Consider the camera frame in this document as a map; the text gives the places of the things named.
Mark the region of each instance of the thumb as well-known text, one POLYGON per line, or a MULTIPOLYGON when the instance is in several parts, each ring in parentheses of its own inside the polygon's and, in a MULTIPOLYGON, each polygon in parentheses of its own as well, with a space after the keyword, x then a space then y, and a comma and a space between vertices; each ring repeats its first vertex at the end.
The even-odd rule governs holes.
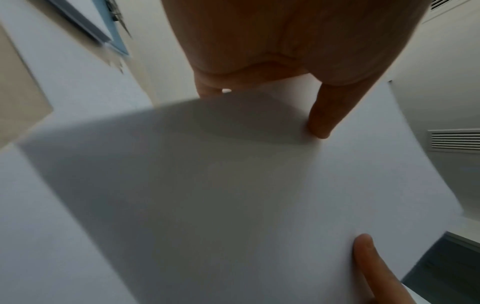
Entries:
POLYGON ((409 292, 379 256, 370 235, 362 234, 355 239, 353 256, 378 304, 415 304, 409 292))
POLYGON ((322 84, 308 117, 310 131, 318 138, 327 138, 382 74, 375 73, 346 86, 322 84))

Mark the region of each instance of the human hand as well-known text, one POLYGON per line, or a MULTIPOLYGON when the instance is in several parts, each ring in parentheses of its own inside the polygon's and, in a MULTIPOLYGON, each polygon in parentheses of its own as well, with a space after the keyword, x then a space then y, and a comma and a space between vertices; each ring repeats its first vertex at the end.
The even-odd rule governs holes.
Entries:
POLYGON ((415 304, 375 249, 372 237, 361 234, 353 243, 353 257, 378 304, 415 304))
POLYGON ((312 73, 308 127, 332 129, 390 66, 431 0, 162 0, 201 97, 312 73))

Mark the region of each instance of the ceiling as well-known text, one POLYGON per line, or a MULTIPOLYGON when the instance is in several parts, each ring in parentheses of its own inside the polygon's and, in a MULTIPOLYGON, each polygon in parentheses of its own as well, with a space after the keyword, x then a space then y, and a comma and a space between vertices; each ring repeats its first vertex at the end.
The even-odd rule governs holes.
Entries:
MULTIPOLYGON (((479 16, 480 1, 470 0, 423 23, 389 74, 393 94, 424 148, 427 130, 480 129, 479 16)), ((427 154, 465 216, 480 220, 480 154, 427 154)))

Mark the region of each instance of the hand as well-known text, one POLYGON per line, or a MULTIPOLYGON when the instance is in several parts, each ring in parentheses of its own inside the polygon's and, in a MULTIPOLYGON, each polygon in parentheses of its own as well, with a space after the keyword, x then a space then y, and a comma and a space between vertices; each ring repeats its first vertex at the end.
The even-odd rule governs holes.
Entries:
POLYGON ((162 0, 201 97, 312 73, 319 138, 390 66, 431 0, 162 0))
POLYGON ((415 304, 409 292, 390 271, 375 249, 372 237, 362 234, 353 244, 353 257, 378 304, 415 304))

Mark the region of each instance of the ceiling vent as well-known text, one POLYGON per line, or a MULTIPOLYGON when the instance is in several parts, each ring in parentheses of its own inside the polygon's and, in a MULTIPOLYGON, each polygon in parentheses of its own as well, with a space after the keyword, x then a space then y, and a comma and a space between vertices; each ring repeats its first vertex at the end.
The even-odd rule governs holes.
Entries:
POLYGON ((457 6, 462 5, 468 1, 475 0, 432 0, 430 10, 423 18, 422 23, 425 23, 437 16, 440 16, 443 13, 446 13, 451 9, 454 9, 457 6))
POLYGON ((430 130, 429 150, 480 154, 480 129, 430 130))

